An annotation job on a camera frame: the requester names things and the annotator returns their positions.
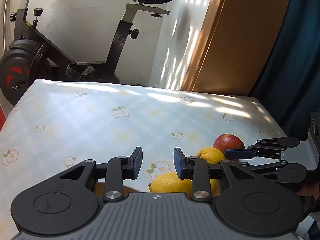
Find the white wall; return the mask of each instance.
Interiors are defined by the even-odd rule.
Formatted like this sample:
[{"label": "white wall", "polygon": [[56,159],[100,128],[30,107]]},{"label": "white wall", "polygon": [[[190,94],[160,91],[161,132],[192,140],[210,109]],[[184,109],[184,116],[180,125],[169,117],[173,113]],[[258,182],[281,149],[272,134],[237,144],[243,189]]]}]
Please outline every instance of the white wall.
[{"label": "white wall", "polygon": [[[11,0],[15,11],[20,0]],[[44,8],[37,29],[76,62],[105,61],[126,3],[132,0],[30,0],[27,20],[32,23],[33,9]],[[116,75],[122,84],[147,86],[163,18],[138,12],[133,27],[140,30],[136,40],[128,37]],[[13,39],[14,23],[10,41]]]},{"label": "white wall", "polygon": [[210,0],[173,0],[167,5],[149,86],[180,90]]}]

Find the lemon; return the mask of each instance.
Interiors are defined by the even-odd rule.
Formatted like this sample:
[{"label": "lemon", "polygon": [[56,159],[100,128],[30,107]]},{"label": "lemon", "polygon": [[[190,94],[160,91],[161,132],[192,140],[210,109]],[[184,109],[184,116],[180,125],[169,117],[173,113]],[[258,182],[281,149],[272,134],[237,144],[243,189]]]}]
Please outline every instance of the lemon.
[{"label": "lemon", "polygon": [[218,188],[217,179],[210,179],[211,195],[214,197]]},{"label": "lemon", "polygon": [[208,163],[212,164],[217,164],[219,161],[225,159],[222,151],[213,147],[202,148],[200,151],[198,151],[197,156],[204,158]]},{"label": "lemon", "polygon": [[192,182],[190,179],[179,179],[177,173],[168,172],[159,175],[150,184],[149,190],[155,192],[186,192],[190,197]]}]

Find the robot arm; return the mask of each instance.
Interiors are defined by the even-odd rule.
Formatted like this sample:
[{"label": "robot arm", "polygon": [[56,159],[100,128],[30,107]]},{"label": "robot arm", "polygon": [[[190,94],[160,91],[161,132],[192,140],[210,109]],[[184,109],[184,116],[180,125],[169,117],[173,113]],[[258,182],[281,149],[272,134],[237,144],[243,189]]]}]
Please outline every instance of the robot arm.
[{"label": "robot arm", "polygon": [[[307,162],[293,163],[290,158],[298,149],[305,159],[317,154],[319,162],[318,152],[310,151],[319,148],[319,124],[319,114],[310,114],[313,144],[285,137],[225,151],[228,157],[267,156],[279,159],[278,163],[254,166],[222,160],[208,164],[196,156],[187,158],[176,148],[173,160],[178,177],[193,180],[190,199],[185,193],[144,192],[124,198],[122,181],[136,179],[142,164],[140,147],[130,157],[119,156],[108,163],[83,161],[13,200],[11,214],[20,231],[14,240],[135,240],[152,235],[183,240],[213,236],[218,240],[298,239],[294,233],[298,224],[318,201],[308,203],[295,192],[304,182],[319,180],[319,163],[307,166]],[[93,193],[98,178],[106,179],[103,197]],[[221,194],[217,197],[211,196],[210,179],[219,180]]]}]

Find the circular cover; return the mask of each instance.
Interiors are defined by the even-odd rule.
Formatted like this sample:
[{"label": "circular cover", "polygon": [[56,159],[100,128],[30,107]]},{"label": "circular cover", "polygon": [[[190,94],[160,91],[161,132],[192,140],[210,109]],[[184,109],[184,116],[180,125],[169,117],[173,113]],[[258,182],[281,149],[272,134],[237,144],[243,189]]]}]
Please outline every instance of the circular cover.
[{"label": "circular cover", "polygon": [[12,202],[11,216],[18,230],[37,236],[54,236],[87,224],[98,212],[99,202],[90,190],[64,179],[45,180],[23,192]]},{"label": "circular cover", "polygon": [[300,198],[267,179],[241,179],[218,197],[218,216],[233,229],[251,236],[278,236],[300,223]]}]

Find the adjustment knob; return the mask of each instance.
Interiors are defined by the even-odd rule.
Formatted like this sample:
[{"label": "adjustment knob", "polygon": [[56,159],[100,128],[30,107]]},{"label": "adjustment knob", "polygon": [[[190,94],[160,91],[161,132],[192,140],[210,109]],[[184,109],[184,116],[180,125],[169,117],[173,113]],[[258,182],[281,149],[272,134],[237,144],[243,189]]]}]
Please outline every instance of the adjustment knob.
[{"label": "adjustment knob", "polygon": [[16,13],[16,12],[13,12],[13,13],[10,15],[10,21],[11,21],[11,22],[15,22],[15,21],[16,21],[16,18],[17,18],[17,13]]},{"label": "adjustment knob", "polygon": [[33,10],[33,15],[34,15],[34,16],[40,16],[40,15],[42,14],[42,12],[43,12],[43,9],[42,9],[42,8],[35,8],[35,9]]},{"label": "adjustment knob", "polygon": [[158,13],[153,13],[151,14],[151,16],[156,17],[156,18],[161,18],[162,16]]},{"label": "adjustment knob", "polygon": [[138,37],[139,30],[133,29],[130,34],[131,34],[131,38],[135,40]]}]

